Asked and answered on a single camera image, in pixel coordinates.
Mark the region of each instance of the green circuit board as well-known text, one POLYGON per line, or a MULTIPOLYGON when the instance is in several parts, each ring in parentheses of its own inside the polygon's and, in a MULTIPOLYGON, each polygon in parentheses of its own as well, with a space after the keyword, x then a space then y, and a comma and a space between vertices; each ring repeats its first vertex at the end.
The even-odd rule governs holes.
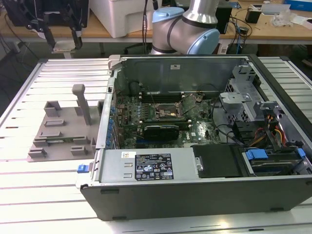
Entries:
POLYGON ((136 97, 119 98, 117 113, 120 148, 182 148, 194 144, 221 143, 210 119, 210 100, 196 102, 196 98, 196 95, 188 96, 181 103, 142 103, 136 97), (178 120, 187 126, 187 130, 179 131, 177 140, 162 142, 144 139, 145 122, 164 123, 169 119, 178 120))

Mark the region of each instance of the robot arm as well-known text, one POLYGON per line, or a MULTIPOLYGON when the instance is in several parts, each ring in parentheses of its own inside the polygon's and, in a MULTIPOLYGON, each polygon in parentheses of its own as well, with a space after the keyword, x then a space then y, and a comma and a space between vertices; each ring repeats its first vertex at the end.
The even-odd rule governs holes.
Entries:
MULTIPOLYGON (((81 1, 88 0, 77 0, 75 8, 81 8, 81 10, 79 10, 81 14, 88 14, 88 12, 85 12, 83 10, 83 7, 81 7, 81 1)), ((26 4, 25 0, 5 0, 4 4, 14 13, 14 15, 19 19, 20 22, 25 25, 27 29, 34 30, 41 38, 45 38, 51 50, 54 50, 56 42, 48 26, 49 19, 44 13, 44 0, 34 1, 33 5, 35 8, 35 15, 31 13, 28 8, 29 5, 26 4)), ((55 1, 54 4, 55 6, 57 6, 57 9, 59 10, 62 19, 72 30, 72 36, 75 42, 75 49, 80 49, 82 47, 81 29, 83 25, 80 24, 80 19, 78 19, 77 16, 74 14, 72 8, 74 6, 72 6, 72 4, 66 0, 55 1)))
POLYGON ((160 8, 153 15, 151 54, 211 54, 219 41, 215 12, 219 0, 191 0, 190 8, 160 8))

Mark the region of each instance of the sticker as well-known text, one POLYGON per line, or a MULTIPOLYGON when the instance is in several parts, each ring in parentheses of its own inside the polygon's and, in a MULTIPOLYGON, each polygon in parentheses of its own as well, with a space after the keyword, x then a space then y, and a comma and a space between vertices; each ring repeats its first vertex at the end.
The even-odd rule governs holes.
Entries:
POLYGON ((135 158, 137 181, 174 179, 171 154, 135 155, 135 158))
POLYGON ((122 151, 121 152, 121 158, 135 158, 136 157, 136 152, 128 152, 128 151, 122 151))
POLYGON ((171 70, 180 70, 180 65, 171 65, 170 69, 171 70))

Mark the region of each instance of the blue latch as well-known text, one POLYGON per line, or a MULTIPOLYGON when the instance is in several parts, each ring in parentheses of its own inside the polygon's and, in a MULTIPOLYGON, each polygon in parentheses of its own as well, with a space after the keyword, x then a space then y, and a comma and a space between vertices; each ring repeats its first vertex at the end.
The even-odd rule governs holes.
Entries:
POLYGON ((268 159, 268 155, 263 149, 252 149, 246 152, 248 160, 252 159, 268 159))
POLYGON ((78 166, 77 173, 89 173, 89 165, 81 164, 78 166))
POLYGON ((306 156, 306 153, 305 153, 304 150, 301 149, 301 148, 298 148, 298 149, 297 149, 297 153, 299 154, 299 156, 300 156, 301 158, 304 158, 304 157, 306 156))

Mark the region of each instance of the gray post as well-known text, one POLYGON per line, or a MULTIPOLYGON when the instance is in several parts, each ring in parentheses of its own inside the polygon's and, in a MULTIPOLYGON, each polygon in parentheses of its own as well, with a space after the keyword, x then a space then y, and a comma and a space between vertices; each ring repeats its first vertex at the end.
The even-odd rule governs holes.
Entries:
POLYGON ((86 125, 91 125, 91 116, 89 112, 89 105, 87 100, 84 98, 85 87, 83 84, 74 84, 72 92, 77 96, 79 106, 82 110, 82 114, 86 125))

